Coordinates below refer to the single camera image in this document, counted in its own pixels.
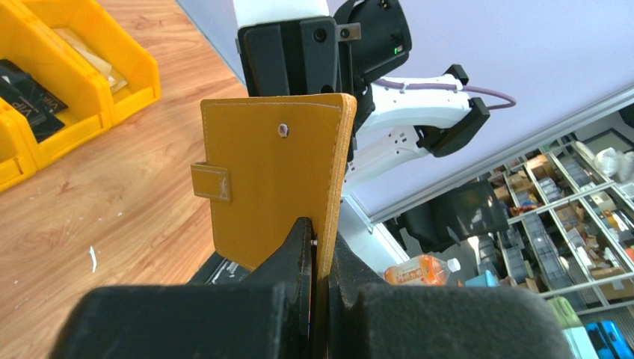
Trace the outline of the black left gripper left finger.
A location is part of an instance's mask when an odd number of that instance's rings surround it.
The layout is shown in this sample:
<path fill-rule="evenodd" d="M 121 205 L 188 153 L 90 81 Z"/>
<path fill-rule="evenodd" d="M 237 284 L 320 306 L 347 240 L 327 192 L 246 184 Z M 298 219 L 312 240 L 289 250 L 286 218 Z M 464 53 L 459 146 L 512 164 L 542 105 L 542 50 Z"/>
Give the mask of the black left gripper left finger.
<path fill-rule="evenodd" d="M 238 283 L 105 286 L 74 307 L 52 358 L 308 358 L 313 226 Z"/>

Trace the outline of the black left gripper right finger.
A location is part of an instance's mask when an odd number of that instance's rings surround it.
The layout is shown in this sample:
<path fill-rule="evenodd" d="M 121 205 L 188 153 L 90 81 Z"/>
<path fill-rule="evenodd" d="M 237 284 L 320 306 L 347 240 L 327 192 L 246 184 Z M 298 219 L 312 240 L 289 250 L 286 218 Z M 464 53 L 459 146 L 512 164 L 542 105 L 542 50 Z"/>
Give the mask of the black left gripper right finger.
<path fill-rule="evenodd" d="M 330 272 L 329 358 L 571 358 L 538 295 L 498 286 L 393 286 L 342 238 Z"/>

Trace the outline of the yellow leather card holder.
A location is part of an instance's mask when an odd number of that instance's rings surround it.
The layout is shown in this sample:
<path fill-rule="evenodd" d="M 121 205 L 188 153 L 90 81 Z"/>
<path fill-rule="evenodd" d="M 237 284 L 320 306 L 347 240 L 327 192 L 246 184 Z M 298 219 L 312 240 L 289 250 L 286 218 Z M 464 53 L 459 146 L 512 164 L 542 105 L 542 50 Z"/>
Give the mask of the yellow leather card holder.
<path fill-rule="evenodd" d="M 322 358 L 328 276 L 356 99 L 346 93 L 205 99 L 205 160 L 191 166 L 209 200 L 217 252 L 249 271 L 248 288 L 280 302 L 268 344 Z"/>

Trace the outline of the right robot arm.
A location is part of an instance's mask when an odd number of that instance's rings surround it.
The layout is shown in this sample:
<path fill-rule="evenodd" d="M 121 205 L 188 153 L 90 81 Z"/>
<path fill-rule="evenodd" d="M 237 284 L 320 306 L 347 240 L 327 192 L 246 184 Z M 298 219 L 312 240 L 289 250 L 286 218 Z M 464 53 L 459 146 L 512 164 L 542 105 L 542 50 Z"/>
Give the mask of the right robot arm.
<path fill-rule="evenodd" d="M 490 117 L 458 64 L 430 79 L 388 79 L 413 47 L 398 1 L 235 1 L 236 46 L 251 96 L 346 93 L 357 101 L 352 132 L 385 139 L 351 145 L 343 194 L 392 168 L 464 148 Z"/>

